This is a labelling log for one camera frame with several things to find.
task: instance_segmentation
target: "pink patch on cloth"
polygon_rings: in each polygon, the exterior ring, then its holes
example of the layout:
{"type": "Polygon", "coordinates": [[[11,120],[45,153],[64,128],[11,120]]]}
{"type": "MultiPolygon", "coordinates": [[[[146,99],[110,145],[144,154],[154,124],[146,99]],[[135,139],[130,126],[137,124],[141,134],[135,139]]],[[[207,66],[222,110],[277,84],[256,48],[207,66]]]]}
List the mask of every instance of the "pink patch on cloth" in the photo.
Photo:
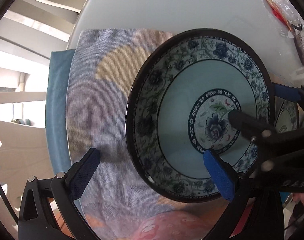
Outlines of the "pink patch on cloth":
{"type": "Polygon", "coordinates": [[[187,212],[171,211],[143,221],[132,240],[199,240],[211,228],[202,219],[187,212]]]}

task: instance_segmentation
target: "patterned cloth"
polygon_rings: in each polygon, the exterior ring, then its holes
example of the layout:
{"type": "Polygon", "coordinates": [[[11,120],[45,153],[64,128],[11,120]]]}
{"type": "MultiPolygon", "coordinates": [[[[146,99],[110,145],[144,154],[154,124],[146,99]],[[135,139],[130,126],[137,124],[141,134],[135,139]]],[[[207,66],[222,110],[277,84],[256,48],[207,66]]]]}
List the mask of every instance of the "patterned cloth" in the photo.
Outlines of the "patterned cloth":
{"type": "Polygon", "coordinates": [[[72,163],[90,147],[101,152],[81,206],[102,240],[129,239],[144,220],[174,210],[213,225],[226,207],[223,199],[186,204],[162,197],[141,179],[127,151],[124,124],[132,83],[149,55],[171,36],[143,29],[87,30],[80,36],[67,91],[68,145],[72,163]]]}

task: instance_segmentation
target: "plate center medallion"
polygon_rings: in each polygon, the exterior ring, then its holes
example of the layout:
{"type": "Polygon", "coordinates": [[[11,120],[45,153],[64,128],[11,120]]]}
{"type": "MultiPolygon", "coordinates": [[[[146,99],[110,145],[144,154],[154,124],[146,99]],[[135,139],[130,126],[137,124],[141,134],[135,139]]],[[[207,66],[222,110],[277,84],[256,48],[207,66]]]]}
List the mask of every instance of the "plate center medallion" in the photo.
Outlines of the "plate center medallion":
{"type": "Polygon", "coordinates": [[[241,106],[225,89],[212,89],[199,97],[188,120],[189,138],[197,151],[203,153],[212,148],[220,154],[233,145],[240,132],[228,120],[233,109],[241,111],[241,106]]]}

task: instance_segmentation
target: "decorative plate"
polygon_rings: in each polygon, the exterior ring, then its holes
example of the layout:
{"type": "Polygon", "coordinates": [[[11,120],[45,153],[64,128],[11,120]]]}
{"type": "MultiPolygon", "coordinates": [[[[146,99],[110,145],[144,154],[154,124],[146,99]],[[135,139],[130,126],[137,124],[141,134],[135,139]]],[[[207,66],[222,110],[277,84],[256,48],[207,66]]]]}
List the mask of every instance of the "decorative plate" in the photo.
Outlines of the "decorative plate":
{"type": "Polygon", "coordinates": [[[228,121],[238,109],[274,123],[268,73],[239,38],[214,29],[180,33],[146,60],[129,96],[126,140],[135,168],[163,196],[202,202],[219,196],[202,153],[213,148],[237,172],[257,147],[228,121]]]}
{"type": "Polygon", "coordinates": [[[276,131],[278,133],[293,131],[298,128],[299,115],[297,103],[284,100],[276,121],[276,131]]]}

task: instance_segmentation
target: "floral plate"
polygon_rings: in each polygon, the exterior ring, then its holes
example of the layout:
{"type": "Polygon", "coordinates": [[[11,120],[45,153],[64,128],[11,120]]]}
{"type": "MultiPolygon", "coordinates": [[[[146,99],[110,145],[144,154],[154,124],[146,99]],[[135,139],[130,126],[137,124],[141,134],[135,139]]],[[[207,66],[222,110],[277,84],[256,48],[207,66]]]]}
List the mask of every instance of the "floral plate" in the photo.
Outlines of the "floral plate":
{"type": "Polygon", "coordinates": [[[129,96],[126,141],[143,180],[163,196],[202,202],[219,196],[203,163],[209,148],[248,172],[257,147],[234,129],[238,109],[274,123],[269,75],[239,38],[214,29],[180,33],[146,60],[129,96]]]}
{"type": "Polygon", "coordinates": [[[296,130],[299,123],[297,103],[284,100],[275,124],[278,133],[296,130]]]}

